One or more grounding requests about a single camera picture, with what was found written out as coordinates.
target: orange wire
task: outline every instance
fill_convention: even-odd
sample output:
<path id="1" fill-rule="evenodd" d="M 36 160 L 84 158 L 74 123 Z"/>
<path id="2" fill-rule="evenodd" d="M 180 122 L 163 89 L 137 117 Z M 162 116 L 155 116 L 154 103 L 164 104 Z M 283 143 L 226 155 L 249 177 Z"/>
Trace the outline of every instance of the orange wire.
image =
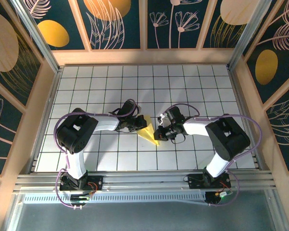
<path id="1" fill-rule="evenodd" d="M 229 189 L 229 187 L 227 185 L 225 185 L 224 183 L 222 183 L 221 181 L 220 181 L 220 183 L 224 186 L 224 188 L 226 187 L 227 189 Z"/>

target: grid tile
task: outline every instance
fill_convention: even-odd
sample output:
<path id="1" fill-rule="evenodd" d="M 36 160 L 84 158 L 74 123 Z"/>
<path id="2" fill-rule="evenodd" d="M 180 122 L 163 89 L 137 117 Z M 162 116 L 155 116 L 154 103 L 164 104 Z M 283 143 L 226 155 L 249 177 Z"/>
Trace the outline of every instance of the grid tile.
<path id="1" fill-rule="evenodd" d="M 170 89 L 185 89 L 184 77 L 169 77 Z"/>
<path id="2" fill-rule="evenodd" d="M 109 66 L 107 77 L 122 77 L 123 66 Z"/>
<path id="3" fill-rule="evenodd" d="M 170 102 L 169 89 L 154 89 L 155 102 Z"/>
<path id="4" fill-rule="evenodd" d="M 217 89 L 202 89 L 205 102 L 219 102 L 220 96 Z"/>
<path id="5" fill-rule="evenodd" d="M 122 80 L 122 89 L 137 89 L 138 78 L 137 77 L 124 77 Z"/>
<path id="6" fill-rule="evenodd" d="M 200 76 L 214 76 L 211 65 L 198 65 L 198 71 Z"/>
<path id="7" fill-rule="evenodd" d="M 169 76 L 183 76 L 182 65 L 168 65 Z"/>
<path id="8" fill-rule="evenodd" d="M 123 77 L 136 77 L 138 76 L 138 66 L 124 66 Z"/>
<path id="9" fill-rule="evenodd" d="M 138 89 L 153 89 L 153 77 L 138 78 Z"/>
<path id="10" fill-rule="evenodd" d="M 62 78 L 60 80 L 59 90 L 73 90 L 75 85 L 75 78 Z"/>
<path id="11" fill-rule="evenodd" d="M 229 76 L 215 77 L 218 88 L 232 88 Z"/>
<path id="12" fill-rule="evenodd" d="M 187 96 L 185 90 L 181 89 L 171 89 L 171 101 L 172 102 L 186 102 Z"/>
<path id="13" fill-rule="evenodd" d="M 137 134 L 119 135 L 119 152 L 137 151 Z"/>
<path id="14" fill-rule="evenodd" d="M 158 170 L 177 170 L 176 153 L 158 152 Z"/>
<path id="15" fill-rule="evenodd" d="M 72 103 L 87 103 L 88 96 L 88 90 L 75 90 L 73 93 Z"/>
<path id="16" fill-rule="evenodd" d="M 212 65 L 215 76 L 227 76 L 228 70 L 226 65 Z"/>
<path id="17" fill-rule="evenodd" d="M 77 72 L 77 66 L 65 66 L 61 78 L 76 78 Z"/>
<path id="18" fill-rule="evenodd" d="M 108 66 L 93 67 L 92 77 L 107 77 Z"/>
<path id="19" fill-rule="evenodd" d="M 56 118 L 59 119 L 62 116 L 64 116 L 65 114 L 67 114 L 69 112 L 69 104 L 55 104 L 53 106 L 53 112 L 51 115 L 51 118 Z"/>
<path id="20" fill-rule="evenodd" d="M 138 152 L 138 170 L 157 170 L 156 152 Z"/>
<path id="21" fill-rule="evenodd" d="M 196 65 L 183 65 L 184 76 L 199 76 Z"/>
<path id="22" fill-rule="evenodd" d="M 218 89 L 221 101 L 236 101 L 235 94 L 232 89 Z"/>
<path id="23" fill-rule="evenodd" d="M 177 151 L 177 160 L 179 170 L 197 169 L 195 151 Z"/>
<path id="24" fill-rule="evenodd" d="M 91 77 L 93 66 L 80 66 L 77 72 L 77 78 Z"/>
<path id="25" fill-rule="evenodd" d="M 76 107 L 90 113 L 109 113 L 120 108 L 128 98 L 138 101 L 141 114 L 151 116 L 154 128 L 158 126 L 157 116 L 176 103 L 195 106 L 202 117 L 239 113 L 224 65 L 65 67 L 40 149 L 37 171 L 58 171 L 66 167 L 65 155 L 59 153 L 52 136 L 61 116 Z M 178 107 L 185 116 L 196 114 L 185 105 Z M 235 120 L 243 127 L 240 118 Z M 156 147 L 136 132 L 97 131 L 84 150 L 86 168 L 89 171 L 204 168 L 214 155 L 209 137 L 186 136 L 186 140 L 179 143 L 183 140 L 179 135 L 176 144 L 161 141 Z M 254 168 L 252 155 L 231 166 L 237 167 Z"/>
<path id="26" fill-rule="evenodd" d="M 90 78 L 78 78 L 76 79 L 75 83 L 75 90 L 89 90 L 90 89 Z"/>
<path id="27" fill-rule="evenodd" d="M 72 96 L 72 90 L 59 90 L 54 103 L 71 103 Z"/>
<path id="28" fill-rule="evenodd" d="M 186 88 L 201 88 L 200 78 L 198 76 L 184 77 Z"/>
<path id="29" fill-rule="evenodd" d="M 154 76 L 168 76 L 168 68 L 166 65 L 153 66 Z"/>
<path id="30" fill-rule="evenodd" d="M 120 152 L 118 154 L 118 171 L 136 171 L 137 152 Z"/>
<path id="31" fill-rule="evenodd" d="M 138 66 L 139 77 L 150 77 L 153 76 L 152 66 Z"/>
<path id="32" fill-rule="evenodd" d="M 109 78 L 106 84 L 106 90 L 122 89 L 122 78 Z"/>
<path id="33" fill-rule="evenodd" d="M 99 152 L 97 171 L 116 171 L 117 170 L 117 152 Z"/>
<path id="34" fill-rule="evenodd" d="M 105 90 L 107 78 L 92 78 L 91 79 L 91 90 Z"/>
<path id="35" fill-rule="evenodd" d="M 154 88 L 155 89 L 169 89 L 169 78 L 168 77 L 155 77 Z"/>

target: wall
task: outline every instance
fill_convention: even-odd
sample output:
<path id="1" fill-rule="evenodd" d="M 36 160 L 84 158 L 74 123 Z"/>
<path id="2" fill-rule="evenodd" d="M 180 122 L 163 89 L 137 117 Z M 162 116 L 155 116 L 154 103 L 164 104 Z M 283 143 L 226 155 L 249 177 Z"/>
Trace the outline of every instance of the wall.
<path id="1" fill-rule="evenodd" d="M 250 115 L 263 129 L 261 151 L 289 219 L 289 0 L 277 0 L 236 73 Z"/>
<path id="2" fill-rule="evenodd" d="M 64 65 L 227 63 L 258 1 L 25 2 Z"/>
<path id="3" fill-rule="evenodd" d="M 30 158 L 54 72 L 0 0 L 0 227 Z"/>

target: yellow circle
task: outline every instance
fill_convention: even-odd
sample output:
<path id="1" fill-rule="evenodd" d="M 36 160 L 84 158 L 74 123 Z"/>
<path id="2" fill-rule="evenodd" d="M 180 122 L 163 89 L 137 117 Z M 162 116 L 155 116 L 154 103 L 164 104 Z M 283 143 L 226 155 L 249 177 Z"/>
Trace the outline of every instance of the yellow circle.
<path id="1" fill-rule="evenodd" d="M 221 17 L 230 25 L 243 25 L 250 21 L 259 0 L 223 0 Z"/>
<path id="2" fill-rule="evenodd" d="M 84 0 L 84 3 L 90 13 L 95 17 L 101 20 L 109 21 L 110 15 L 113 13 L 111 11 L 111 6 L 108 4 L 108 1 L 112 5 L 114 11 L 116 8 L 118 9 L 122 18 L 130 11 L 131 0 Z"/>
<path id="3" fill-rule="evenodd" d="M 53 20 L 41 21 L 38 28 L 49 45 L 64 47 L 69 42 L 69 36 L 65 28 Z"/>
<path id="4" fill-rule="evenodd" d="M 274 51 L 264 50 L 256 62 L 256 79 L 261 85 L 268 84 L 276 73 L 278 58 Z"/>
<path id="5" fill-rule="evenodd" d="M 13 69 L 18 59 L 17 34 L 12 25 L 0 14 L 0 71 Z"/>

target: black bracket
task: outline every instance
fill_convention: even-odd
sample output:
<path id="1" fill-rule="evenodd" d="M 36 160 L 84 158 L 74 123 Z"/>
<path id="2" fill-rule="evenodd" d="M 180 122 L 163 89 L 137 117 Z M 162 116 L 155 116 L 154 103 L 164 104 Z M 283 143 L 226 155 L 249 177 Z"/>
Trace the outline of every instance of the black bracket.
<path id="1" fill-rule="evenodd" d="M 220 189 L 223 188 L 223 185 L 220 182 L 224 183 L 228 188 L 231 188 L 229 175 L 227 173 L 223 173 L 210 185 L 206 184 L 206 182 L 203 179 L 202 173 L 188 174 L 187 179 L 189 189 Z"/>
<path id="2" fill-rule="evenodd" d="M 103 176 L 87 176 L 86 184 L 83 184 L 80 188 L 75 188 L 70 184 L 70 179 L 67 175 L 61 177 L 60 191 L 92 191 L 92 187 L 88 184 L 93 182 L 97 186 L 97 191 L 102 190 L 103 187 Z"/>

